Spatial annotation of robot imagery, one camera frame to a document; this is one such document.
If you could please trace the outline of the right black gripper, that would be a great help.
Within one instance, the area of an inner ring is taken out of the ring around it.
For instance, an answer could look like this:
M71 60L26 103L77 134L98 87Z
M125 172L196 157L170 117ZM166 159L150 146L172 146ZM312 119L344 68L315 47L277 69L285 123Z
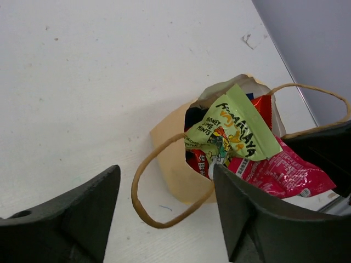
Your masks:
M350 195L350 121L283 141L303 160L321 168L338 195Z

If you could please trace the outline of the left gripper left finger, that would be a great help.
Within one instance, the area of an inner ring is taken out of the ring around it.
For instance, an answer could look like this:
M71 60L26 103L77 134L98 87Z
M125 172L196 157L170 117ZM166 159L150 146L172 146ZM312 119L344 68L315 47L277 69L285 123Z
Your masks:
M1 262L103 262L121 170L113 165L47 202L1 219Z

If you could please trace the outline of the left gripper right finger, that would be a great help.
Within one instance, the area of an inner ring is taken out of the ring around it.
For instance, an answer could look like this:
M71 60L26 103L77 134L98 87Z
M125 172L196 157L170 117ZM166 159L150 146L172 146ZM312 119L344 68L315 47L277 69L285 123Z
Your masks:
M350 262L350 215L285 202L220 164L213 179L230 262Z

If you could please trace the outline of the pink candy packet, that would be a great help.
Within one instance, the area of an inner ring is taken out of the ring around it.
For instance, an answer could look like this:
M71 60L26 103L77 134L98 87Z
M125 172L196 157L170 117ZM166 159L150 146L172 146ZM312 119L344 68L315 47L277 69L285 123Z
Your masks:
M304 161L280 138L282 151L270 159L249 161L234 157L228 169L247 183L280 199L312 197L336 187L319 167Z

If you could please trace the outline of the green honey mints packet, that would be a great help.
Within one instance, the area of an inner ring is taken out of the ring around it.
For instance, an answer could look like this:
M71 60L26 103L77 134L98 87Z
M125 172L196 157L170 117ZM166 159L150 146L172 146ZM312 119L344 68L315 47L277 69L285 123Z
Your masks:
M201 175L213 179L215 164L233 157L262 161L282 151L261 114L233 85L209 107L203 119L185 132L187 151L200 153Z

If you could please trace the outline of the brown paper bag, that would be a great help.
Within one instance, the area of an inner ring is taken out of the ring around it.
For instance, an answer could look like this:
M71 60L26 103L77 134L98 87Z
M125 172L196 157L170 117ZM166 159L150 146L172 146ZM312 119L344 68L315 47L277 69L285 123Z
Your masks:
M301 135L319 132L323 129L331 128L338 124L345 123L350 119L350 103L347 99L336 93L315 86L296 83L283 84L276 88L270 89L264 83L262 83L261 81L249 74L242 74L226 82L220 82L210 87L207 87L201 94L200 98L211 99L215 95L222 95L225 91L229 90L229 88L231 88L234 84L238 84L239 81L246 81L246 83L244 84L245 89L253 88L254 91L265 92L267 95L273 95L282 88L300 87L334 96L345 103L346 115L341 120L324 126L284 135L285 139L291 139ZM178 109L174 110L151 131L151 138L153 140L154 150L141 162L141 164L137 168L137 171L135 172L131 185L131 200L133 208L140 217L140 219L153 228L170 228L180 223L189 215L194 213L204 203L214 203L217 201L216 193L214 190L214 182L207 178L204 178L203 176L194 171L191 171L190 168L187 167L185 164L185 134L175 134L163 143L160 139L156 137L157 133L161 130L161 128L164 128L166 126L166 121L170 120L171 117L177 117L179 120L182 120L183 118L181 114L185 113L189 106L195 102L197 102L197 100L184 104ZM149 165L149 163L155 158L158 160L161 171L165 177L165 181L170 187L170 192L174 194L174 196L183 203L193 202L193 204L187 210L185 210L183 213L176 216L169 222L165 223L157 222L153 218L151 218L151 216L146 212L145 208L143 207L141 201L138 198L138 184L140 177L146 169L146 167Z

